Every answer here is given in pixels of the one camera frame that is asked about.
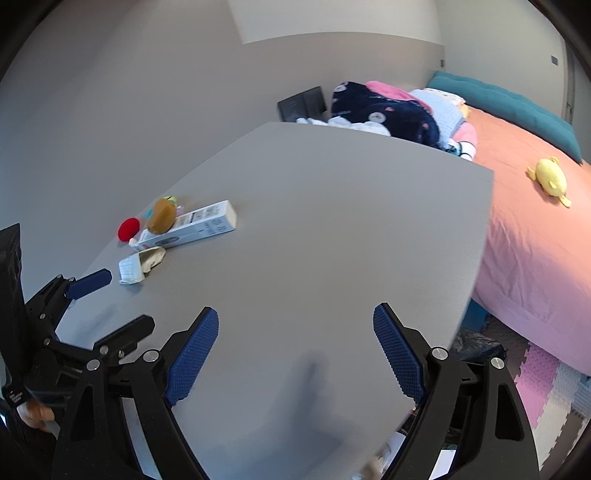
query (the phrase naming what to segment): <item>human hand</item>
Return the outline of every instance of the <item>human hand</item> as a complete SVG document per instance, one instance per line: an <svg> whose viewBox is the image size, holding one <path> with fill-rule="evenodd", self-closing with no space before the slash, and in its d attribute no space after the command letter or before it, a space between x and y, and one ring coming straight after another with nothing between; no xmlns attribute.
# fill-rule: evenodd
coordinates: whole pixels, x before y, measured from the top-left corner
<svg viewBox="0 0 591 480"><path fill-rule="evenodd" d="M25 403L21 403L17 407L17 412L27 426L47 433L50 431L45 422L55 420L53 410L43 405L36 398L30 398Z"/></svg>

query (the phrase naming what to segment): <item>orange bedsheet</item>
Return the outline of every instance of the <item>orange bedsheet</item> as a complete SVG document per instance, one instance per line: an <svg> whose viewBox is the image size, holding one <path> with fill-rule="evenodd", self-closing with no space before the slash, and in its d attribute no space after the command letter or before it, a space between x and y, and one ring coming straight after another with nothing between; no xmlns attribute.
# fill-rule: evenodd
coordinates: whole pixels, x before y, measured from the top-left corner
<svg viewBox="0 0 591 480"><path fill-rule="evenodd" d="M474 298L510 328L591 375L591 165L472 108L474 161L495 172L488 240ZM557 157L564 207L525 171Z"/></svg>

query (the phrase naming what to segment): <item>table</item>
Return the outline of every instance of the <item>table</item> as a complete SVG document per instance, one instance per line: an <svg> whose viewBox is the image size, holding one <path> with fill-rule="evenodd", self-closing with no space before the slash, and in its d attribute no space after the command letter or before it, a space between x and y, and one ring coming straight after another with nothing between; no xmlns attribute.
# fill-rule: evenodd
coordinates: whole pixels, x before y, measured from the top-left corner
<svg viewBox="0 0 591 480"><path fill-rule="evenodd" d="M160 192L188 209L230 200L237 230L168 250L135 286L117 283L131 251L113 240L89 268L109 268L113 283L69 310L58 334L91 347L145 313L156 327L135 359L213 307L219 337L173 409L212 480L345 480L413 406L373 309L387 301L432 346L450 345L478 272L492 179L399 139L263 125ZM157 476L127 411L145 473Z"/></svg>

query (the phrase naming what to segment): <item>teal pillow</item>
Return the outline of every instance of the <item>teal pillow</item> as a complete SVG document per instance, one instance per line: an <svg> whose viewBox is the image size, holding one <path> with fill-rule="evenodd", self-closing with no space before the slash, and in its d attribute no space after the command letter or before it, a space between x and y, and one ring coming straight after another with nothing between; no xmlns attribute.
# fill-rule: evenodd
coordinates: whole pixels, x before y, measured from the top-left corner
<svg viewBox="0 0 591 480"><path fill-rule="evenodd" d="M583 163L581 147L573 127L523 95L480 80L446 72L436 72L427 86L464 97L468 105L537 135L561 149L576 163Z"/></svg>

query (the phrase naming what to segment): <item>red round object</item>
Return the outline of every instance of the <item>red round object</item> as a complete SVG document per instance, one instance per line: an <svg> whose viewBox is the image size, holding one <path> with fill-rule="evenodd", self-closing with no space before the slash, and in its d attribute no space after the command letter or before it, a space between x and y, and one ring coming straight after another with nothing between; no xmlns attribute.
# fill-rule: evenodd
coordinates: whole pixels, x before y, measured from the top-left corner
<svg viewBox="0 0 591 480"><path fill-rule="evenodd" d="M139 232L139 220L137 218L128 218L125 220L119 230L117 230L117 236L122 242L129 242L136 233Z"/></svg>

